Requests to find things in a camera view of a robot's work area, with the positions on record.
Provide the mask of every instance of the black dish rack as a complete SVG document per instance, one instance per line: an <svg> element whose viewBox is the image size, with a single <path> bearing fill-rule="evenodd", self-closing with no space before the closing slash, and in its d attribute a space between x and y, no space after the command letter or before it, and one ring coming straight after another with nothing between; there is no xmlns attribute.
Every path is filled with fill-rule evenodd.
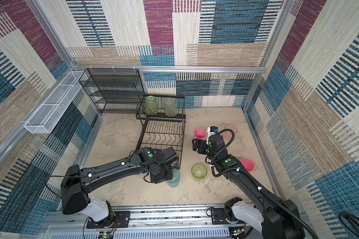
<svg viewBox="0 0 359 239"><path fill-rule="evenodd" d="M134 114L144 89L138 70L86 69L80 84L101 113Z"/></svg>
<svg viewBox="0 0 359 239"><path fill-rule="evenodd" d="M155 115L146 115L144 112L144 101L147 96L155 96L157 98L159 111ZM165 114L163 101L167 97L176 100L178 109L176 116L168 117ZM178 155L178 160L172 164L172 168L180 169L186 122L185 97L144 94L140 98L139 105L136 108L136 118L141 121L142 131L135 150L139 150L143 147L160 150L173 147Z"/></svg>

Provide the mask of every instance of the table surface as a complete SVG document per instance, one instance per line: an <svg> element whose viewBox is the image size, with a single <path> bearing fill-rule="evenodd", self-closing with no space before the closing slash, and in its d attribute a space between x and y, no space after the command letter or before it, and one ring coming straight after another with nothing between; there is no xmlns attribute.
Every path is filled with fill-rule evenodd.
<svg viewBox="0 0 359 239"><path fill-rule="evenodd" d="M233 143L227 148L236 158L253 160L255 169L251 174L267 189L271 184L260 159L258 150L250 133L245 116L240 108L186 109L186 126L182 151L180 184L171 188L166 182L146 183L144 174L132 175L106 184L93 191L112 206L121 205L177 205L225 203L231 198L240 197L246 202L249 198L232 182L221 176L214 178L205 156L192 150L192 139L196 128L207 129L217 126L222 130L226 124L233 124L238 132ZM141 123L132 114L105 114L85 167L94 167L119 160L129 155L139 140ZM191 168L196 163L207 166L204 180L196 182Z"/></svg>

